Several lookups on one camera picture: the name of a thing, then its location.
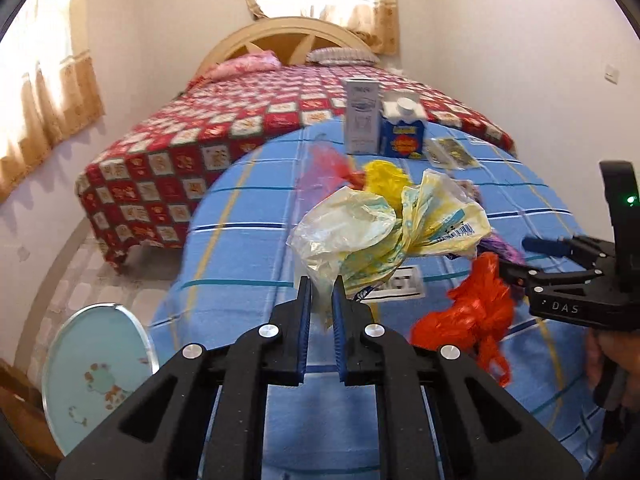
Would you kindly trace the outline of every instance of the hand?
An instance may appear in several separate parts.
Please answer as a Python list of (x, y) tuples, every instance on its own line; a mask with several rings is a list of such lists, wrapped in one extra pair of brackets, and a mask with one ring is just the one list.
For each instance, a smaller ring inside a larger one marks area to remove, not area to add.
[(587, 378), (595, 388), (602, 378), (604, 356), (629, 372), (622, 406), (640, 411), (640, 334), (629, 332), (595, 332), (586, 340)]

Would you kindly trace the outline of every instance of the red plastic bag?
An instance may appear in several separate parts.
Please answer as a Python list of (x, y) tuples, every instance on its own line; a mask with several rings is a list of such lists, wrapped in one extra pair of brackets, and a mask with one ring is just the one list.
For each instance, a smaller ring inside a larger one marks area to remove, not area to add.
[(313, 142), (308, 169), (298, 180), (298, 198), (303, 214), (348, 183), (351, 189), (362, 191), (365, 174), (350, 164), (347, 156), (339, 153), (323, 140)]
[(510, 289), (498, 275), (498, 256), (483, 253), (471, 265), (471, 273), (447, 294), (453, 305), (444, 312), (430, 312), (411, 329), (411, 343), (429, 350), (455, 345), (471, 352), (477, 346), (478, 365), (491, 373), (497, 366), (500, 386), (511, 381), (511, 368), (498, 343), (513, 322)]

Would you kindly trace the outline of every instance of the wooden headboard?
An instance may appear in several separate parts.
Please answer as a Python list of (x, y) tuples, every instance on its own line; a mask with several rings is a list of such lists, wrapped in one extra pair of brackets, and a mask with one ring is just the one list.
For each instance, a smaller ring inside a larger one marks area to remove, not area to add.
[(355, 34), (333, 23), (294, 16), (263, 18), (220, 41), (202, 60), (196, 76), (203, 74), (213, 63), (263, 50), (273, 50), (285, 65), (304, 64), (306, 54), (326, 46), (370, 51)]

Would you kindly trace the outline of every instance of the milk carton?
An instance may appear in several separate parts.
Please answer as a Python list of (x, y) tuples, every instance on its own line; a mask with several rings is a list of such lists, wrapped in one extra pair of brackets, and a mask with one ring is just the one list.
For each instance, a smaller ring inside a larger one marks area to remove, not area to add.
[(347, 94), (344, 149), (347, 153), (378, 152), (380, 134), (380, 84), (371, 78), (343, 81)]
[(422, 158), (427, 113), (415, 92), (389, 91), (382, 96), (380, 155)]

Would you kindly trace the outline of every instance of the table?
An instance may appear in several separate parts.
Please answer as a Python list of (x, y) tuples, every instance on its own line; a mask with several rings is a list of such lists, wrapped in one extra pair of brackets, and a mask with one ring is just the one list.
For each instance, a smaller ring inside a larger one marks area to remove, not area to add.
[[(318, 136), (343, 150), (342, 124), (316, 124), (277, 139), (237, 161), (209, 189), (190, 224), (182, 270), (159, 307), (150, 334), (161, 363), (190, 342), (227, 345), (265, 322), (275, 304), (295, 298), (294, 264), (286, 246), (302, 216), (294, 199), (308, 149)], [(487, 216), (516, 247), (524, 235), (556, 238), (580, 232), (553, 190), (527, 166), (487, 142), (438, 124), (430, 137), (454, 137), (481, 163), (455, 171), (479, 186)], [(355, 156), (361, 166), (373, 155)], [(414, 182), (425, 160), (389, 159)], [(526, 254), (544, 269), (576, 270), (572, 262)], [(466, 276), (463, 258), (410, 258), (402, 294), (372, 303), (379, 322), (408, 335), (431, 310), (450, 305), (446, 292)], [(533, 319), (516, 307), (502, 342), (513, 381), (508, 391), (571, 451), (585, 470), (593, 465), (603, 413), (591, 400), (583, 373), (584, 330)], [(270, 387), (263, 478), (377, 478), (378, 435), (372, 387), (345, 388), (335, 371), (333, 334), (312, 318), (305, 383)]]

